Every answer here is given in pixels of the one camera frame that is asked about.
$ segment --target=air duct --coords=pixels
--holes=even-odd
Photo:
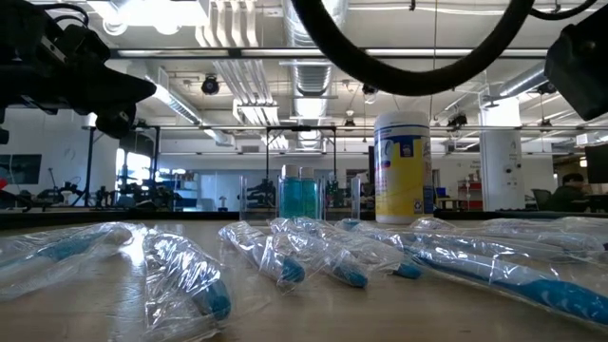
[[[335,24],[342,28],[346,21],[349,1],[323,0],[323,5]],[[300,22],[291,0],[283,0],[283,8],[289,46],[292,48],[315,47],[313,39]],[[319,118],[325,116],[327,111],[328,100],[319,97],[329,94],[332,84],[332,67],[319,66],[318,61],[312,62],[309,66],[306,64],[304,61],[298,61],[292,69],[294,111],[297,116],[303,118],[301,124],[316,125],[319,124]],[[320,134],[316,131],[299,133],[298,138],[302,147],[320,147]]]
[[[499,86],[498,94],[501,98],[514,97],[546,82],[544,62],[540,62]]]

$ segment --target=ceiling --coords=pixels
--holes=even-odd
[[[561,3],[565,8],[572,8],[581,1]],[[437,7],[447,10],[485,11],[503,10],[504,0],[441,0]],[[537,1],[537,8],[552,7],[553,0]],[[415,11],[407,10],[409,2],[386,2],[378,0],[353,0],[347,14],[344,33],[360,47],[395,47],[395,48],[474,48],[483,41],[494,28],[501,15],[453,14],[435,12],[434,1],[417,1]],[[258,0],[256,2],[257,38],[262,47],[285,47],[285,28],[283,26],[280,1]],[[560,31],[569,23],[577,23],[590,12],[574,17],[568,21],[547,22],[528,17],[522,30],[511,46],[513,48],[548,48],[559,37]],[[101,34],[102,20],[97,13],[91,12],[91,26]],[[198,48],[193,27],[183,27],[174,35],[162,35],[151,27],[129,28],[123,35],[103,37],[114,48]],[[324,124],[342,125],[346,110],[354,111],[357,125],[371,125],[374,118],[382,113],[396,110],[417,110],[429,113],[431,124],[446,124],[452,113],[443,109],[460,98],[466,91],[479,90],[488,84],[497,84],[513,78],[526,69],[537,64],[535,60],[498,60],[486,73],[479,75],[455,91],[446,91],[434,96],[402,97],[379,93],[373,104],[364,104],[360,84],[346,73],[334,69],[332,74],[332,98],[329,100],[327,116],[330,119]],[[170,76],[170,85],[174,91],[199,110],[206,122],[213,124],[238,124],[232,115],[233,96],[220,79],[220,92],[214,96],[205,96],[200,90],[205,74],[218,73],[209,60],[147,60],[148,69],[162,67]],[[391,60],[388,63],[409,70],[428,70],[453,63],[450,60],[420,59]],[[278,117],[287,124],[293,117],[293,91],[291,71],[282,66],[278,60],[264,60],[263,66],[272,91],[278,104]],[[520,112],[523,124],[537,124],[544,115],[567,113],[572,110],[559,95],[523,94],[520,96]],[[142,102],[140,116],[151,124],[179,124],[182,121],[175,112],[156,99]],[[477,124],[479,109],[474,105],[465,109],[469,124]],[[577,115],[565,117],[553,125],[582,124]],[[174,132],[169,136],[182,138],[203,138],[197,132]]]

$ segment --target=clear plastic container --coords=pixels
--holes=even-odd
[[[320,219],[319,193],[314,169],[300,167],[300,180],[302,181],[302,215],[311,219]]]
[[[281,177],[278,180],[278,193],[278,215],[280,218],[291,219],[303,215],[302,181],[297,166],[283,165]]]

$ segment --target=white column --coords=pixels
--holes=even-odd
[[[519,126],[517,98],[495,101],[482,107],[480,125]],[[483,131],[480,138],[484,211],[525,207],[520,131]]]

